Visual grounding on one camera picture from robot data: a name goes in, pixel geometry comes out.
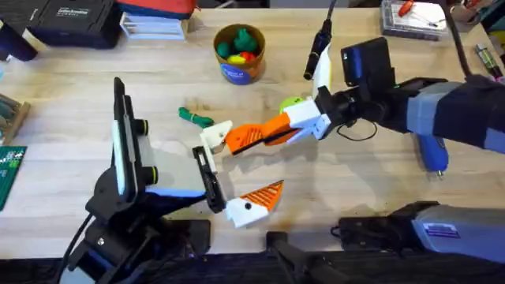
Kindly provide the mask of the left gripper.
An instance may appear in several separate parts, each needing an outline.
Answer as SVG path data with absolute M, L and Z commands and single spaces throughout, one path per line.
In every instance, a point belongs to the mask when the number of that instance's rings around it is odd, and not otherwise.
M 235 228 L 268 217 L 281 199 L 284 180 L 226 202 L 211 170 L 208 155 L 224 149 L 232 127 L 228 120 L 203 129 L 203 147 L 195 147 L 193 157 L 153 148 L 147 136 L 114 135 L 111 165 L 96 182 L 86 210 L 105 223 L 134 223 L 205 201 L 212 212 L 225 211 Z

